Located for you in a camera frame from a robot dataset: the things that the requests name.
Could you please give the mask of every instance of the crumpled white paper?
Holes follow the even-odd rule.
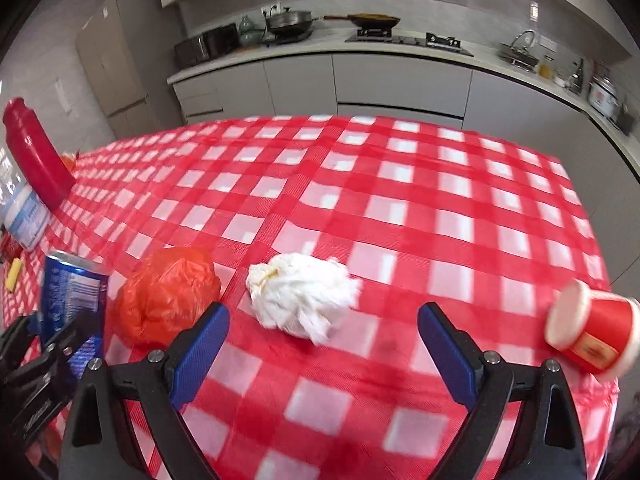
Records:
[[[319,260],[297,253],[250,266],[246,279],[263,327],[311,339],[315,345],[325,343],[329,330],[356,305],[361,284],[333,258]]]

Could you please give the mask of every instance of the electrical outlet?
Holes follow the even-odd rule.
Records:
[[[271,5],[265,5],[260,7],[260,15],[263,18],[268,18],[272,14],[277,14],[282,12],[282,8],[280,7],[280,2],[276,2]]]

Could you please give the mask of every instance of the black clamp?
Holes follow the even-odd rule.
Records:
[[[229,328],[224,305],[213,303],[180,332],[166,352],[137,363],[107,366],[92,359],[66,421],[61,480],[142,480],[152,476],[142,457],[124,400],[138,400],[153,440],[174,480],[218,480],[180,413],[191,402]]]
[[[449,393],[468,415],[431,480],[473,480],[509,402],[521,401],[496,475],[499,480],[586,480],[578,415],[564,373],[549,359],[540,367],[512,364],[482,352],[436,303],[418,311],[418,331]]]
[[[0,336],[0,424],[23,450],[73,398],[77,381],[68,361],[98,329],[95,314],[82,309],[39,357],[20,366],[35,338],[31,321],[21,316]]]

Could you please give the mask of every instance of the white countertop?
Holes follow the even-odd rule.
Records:
[[[411,31],[398,30],[398,35],[418,36],[419,34]],[[345,43],[345,40],[355,33],[354,28],[320,28],[314,31],[312,36],[300,43],[292,43],[280,46],[261,46],[250,50],[243,50],[229,54],[228,56],[209,61],[185,70],[175,73],[167,79],[167,83],[174,84],[184,79],[188,79],[197,75],[201,75],[213,70],[218,70],[228,66],[242,63],[269,59],[271,57],[290,56],[292,54],[320,54],[325,52],[371,52],[379,54],[409,54],[411,56],[420,56],[427,59],[436,59],[457,64],[464,64],[470,68],[479,68],[487,72],[493,72],[499,75],[507,76],[511,79],[522,81],[534,88],[538,88],[548,94],[552,94],[560,100],[578,108],[586,113],[595,123],[604,131],[604,133],[613,140],[615,145],[625,155],[631,166],[640,175],[640,142],[634,136],[625,136],[603,116],[597,113],[588,102],[574,95],[564,88],[547,79],[541,78],[537,74],[532,74],[508,65],[497,57],[495,49],[481,46],[475,43],[462,42],[462,47],[466,48],[474,56],[464,56],[447,52],[446,50],[437,50],[434,48],[424,48],[420,46],[410,46],[405,44],[391,43]]]

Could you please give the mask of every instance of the cabinet drawer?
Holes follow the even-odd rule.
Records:
[[[191,126],[192,124],[200,124],[200,123],[209,123],[211,121],[219,121],[220,119],[224,119],[224,112],[213,112],[211,114],[199,114],[193,115],[191,117],[187,117],[187,124]]]
[[[379,54],[334,54],[338,103],[415,108],[462,118],[470,68]]]
[[[412,121],[422,121],[423,123],[433,123],[449,128],[462,128],[462,119],[445,117],[412,110],[402,110],[401,108],[382,108],[363,105],[338,105],[338,115],[342,116],[365,116],[365,117],[393,117],[395,119],[408,119]]]
[[[218,94],[215,91],[211,94],[180,99],[180,106],[185,116],[203,114],[205,112],[219,112],[222,110]]]
[[[199,75],[192,77],[185,81],[180,81],[174,84],[175,94],[178,96],[178,100],[182,102],[183,99],[189,97],[196,97],[199,95],[211,94],[216,91],[215,72],[209,72],[205,75]]]

